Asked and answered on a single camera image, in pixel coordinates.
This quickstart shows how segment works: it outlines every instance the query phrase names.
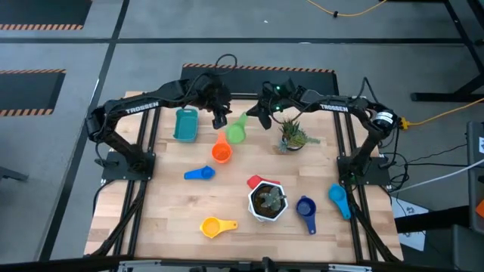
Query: white hexagonal pot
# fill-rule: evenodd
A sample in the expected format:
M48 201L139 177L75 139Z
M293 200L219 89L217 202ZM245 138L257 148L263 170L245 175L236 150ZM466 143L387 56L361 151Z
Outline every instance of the white hexagonal pot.
M281 216L281 215L282 215L282 213L283 213L283 212L284 212L284 211L287 209L287 198L284 198L284 207L282 208L282 210L279 212L279 214L278 214L276 217L274 217L274 218L268 218L268 217L265 217L265 216L263 216L263 215L259 215L259 214L257 214L257 213L256 213L256 211L255 211L255 209L253 208L253 202L252 202L252 197L251 197L251 196L252 196L252 194L253 194L253 193L255 193L255 192L256 192L256 191L259 189L259 187L261 187L262 185L270 185L270 186L273 186L273 187L278 187L278 188L279 188L279 190L281 191L281 193L282 193L283 195L285 195L285 193L284 193L284 189L282 188L282 186L281 186L281 185L279 185L279 184L273 184L273 183L271 183L271 182L267 182L267 181L261 181L261 182L260 182L260 183L257 185L257 187L255 187L255 188L254 188L252 191L250 191L250 193L249 193L249 212L250 212L250 213L251 213L251 214L252 214L254 217L256 217L256 218L257 218L257 220L259 220L259 221L276 221L276 220L279 218L279 216Z

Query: succulent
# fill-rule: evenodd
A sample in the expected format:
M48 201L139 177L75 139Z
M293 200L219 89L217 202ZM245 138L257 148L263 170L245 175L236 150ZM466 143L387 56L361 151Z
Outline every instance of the succulent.
M299 122L287 119L282 122L279 128L282 132L282 140L279 142L279 150L287 152L288 147L302 147L305 144L319 144L319 139L309 137L299 128Z
M281 208L281 200L286 198L285 195L281 195L281 192L277 187L273 187L269 193L261 193L259 197L264 199L264 203L261 207L270 208L275 212Z

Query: wooden tabletop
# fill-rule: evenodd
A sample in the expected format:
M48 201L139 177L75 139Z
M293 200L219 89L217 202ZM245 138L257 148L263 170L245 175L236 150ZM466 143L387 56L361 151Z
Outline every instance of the wooden tabletop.
M134 94L139 92L128 92L127 96ZM233 100L229 124L254 103L254 100ZM260 261L268 256L275 261L355 261L349 222L342 219L328 198L330 185L338 182L338 146L333 113L302 114L299 118L301 127L321 143L307 144L300 151L288 154L278 152L281 139L278 124L273 122L272 128L265 131L257 118L249 118L246 140L231 145L234 151L231 160L221 165L211 157L218 134L212 127L212 113L199 112L197 140L184 144L173 138L175 111L161 110L154 148L157 160L153 179L147 186L136 257ZM285 110L276 118L296 114L296 110ZM126 140L135 142L140 120L140 113L127 116L119 121L116 130ZM346 133L343 116L342 122L343 133ZM353 124L359 145L365 139L366 131L356 119ZM184 180L186 171L205 165L216 170L212 180ZM276 222L259 222L247 210L250 188L246 182L253 175L280 181L284 187L289 207ZM86 254L96 250L119 221L126 184L126 181L115 181L100 193ZM365 188L372 225L392 253L402 259L389 197L379 187ZM308 234L295 210L302 195L316 202L315 235ZM210 239L199 229L203 219L209 216L237 220L238 229ZM365 232L361 226L359 229L364 257L368 258ZM127 251L130 233L128 226L123 252Z

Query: measuring cup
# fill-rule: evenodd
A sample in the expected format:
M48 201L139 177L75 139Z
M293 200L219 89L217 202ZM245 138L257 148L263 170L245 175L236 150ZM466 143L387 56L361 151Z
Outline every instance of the measuring cup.
M332 184L330 188L330 199L340 208L343 219L350 219L348 200L346 200L346 191L338 184Z
M203 223L200 225L200 230L203 234L209 238L213 238L219 233L226 230L237 229L237 222L232 220L220 220L214 217L205 218Z
M304 219L304 222L308 226L308 232L310 235L316 233L316 203L307 196L301 196L301 199L296 204L297 213Z
M226 132L229 143L239 144L245 140L245 123L247 122L247 118L247 115L242 113L239 120L228 126Z
M225 132L221 131L212 148L212 157L218 163L226 163L232 156L232 148L225 139Z

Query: orange measuring cup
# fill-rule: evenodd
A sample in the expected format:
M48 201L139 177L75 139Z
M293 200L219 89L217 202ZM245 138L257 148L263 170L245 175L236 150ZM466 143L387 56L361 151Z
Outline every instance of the orange measuring cup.
M218 163L226 163L232 156L232 148L227 143L225 132L221 131L212 148L212 157Z

